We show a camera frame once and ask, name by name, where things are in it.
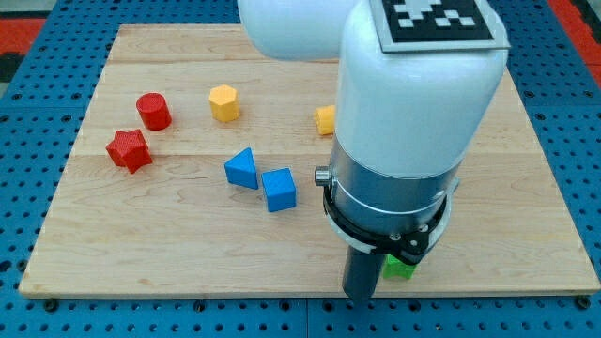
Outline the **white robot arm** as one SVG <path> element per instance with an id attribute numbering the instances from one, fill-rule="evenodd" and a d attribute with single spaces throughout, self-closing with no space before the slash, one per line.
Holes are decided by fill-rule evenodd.
<path id="1" fill-rule="evenodd" d="M 509 41 L 486 1 L 241 1 L 262 54 L 339 62 L 323 182 L 355 249 L 414 265 L 449 219 L 455 174 L 504 72 Z"/>

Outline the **yellow block behind arm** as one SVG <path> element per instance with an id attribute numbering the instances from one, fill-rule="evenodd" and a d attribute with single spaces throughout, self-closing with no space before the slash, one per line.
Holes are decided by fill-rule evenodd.
<path id="1" fill-rule="evenodd" d="M 333 134 L 335 130 L 335 106 L 321 106 L 314 110 L 314 121 L 319 135 Z"/>

